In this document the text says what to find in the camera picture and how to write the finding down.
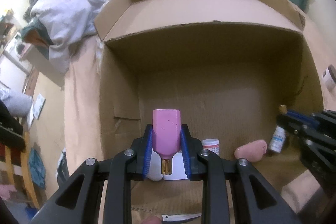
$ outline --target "white lid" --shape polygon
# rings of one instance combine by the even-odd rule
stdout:
[[[217,145],[219,144],[219,140],[218,139],[206,139],[206,140],[202,140],[202,145]]]

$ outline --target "cardboard box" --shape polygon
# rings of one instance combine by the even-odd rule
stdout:
[[[180,109],[192,136],[218,138],[221,157],[231,160],[240,145],[269,142],[280,104],[306,114],[327,101],[334,107],[319,76],[334,57],[324,60],[318,46],[312,55],[315,29],[307,33],[305,21],[288,0],[107,2],[95,19],[106,43],[100,80],[104,156],[129,148],[157,108]],[[294,147],[255,166],[278,190],[305,170]],[[200,182],[145,181],[132,188],[135,210],[192,214],[201,203]]]

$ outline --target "floor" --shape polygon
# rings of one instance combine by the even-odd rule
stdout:
[[[39,73],[33,99],[41,94],[46,98],[38,120],[34,119],[30,128],[30,142],[40,154],[46,169],[46,189],[39,189],[44,203],[58,189],[56,168],[64,149],[64,91]]]

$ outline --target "gold cap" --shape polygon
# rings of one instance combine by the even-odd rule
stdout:
[[[173,160],[161,159],[161,174],[171,175],[173,173]]]
[[[287,114],[287,107],[285,105],[279,106],[279,112],[283,115]]]

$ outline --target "wooden chair leg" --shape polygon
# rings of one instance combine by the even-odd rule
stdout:
[[[11,149],[8,146],[5,146],[5,162],[6,162],[6,170],[7,170],[9,183],[12,185],[15,185]]]
[[[35,193],[32,177],[29,171],[29,163],[28,163],[30,152],[29,132],[24,132],[23,137],[26,144],[25,150],[21,152],[21,169],[22,169],[23,182],[27,193],[30,195],[31,200],[33,201],[35,208],[39,209],[40,205],[37,201],[37,196]]]

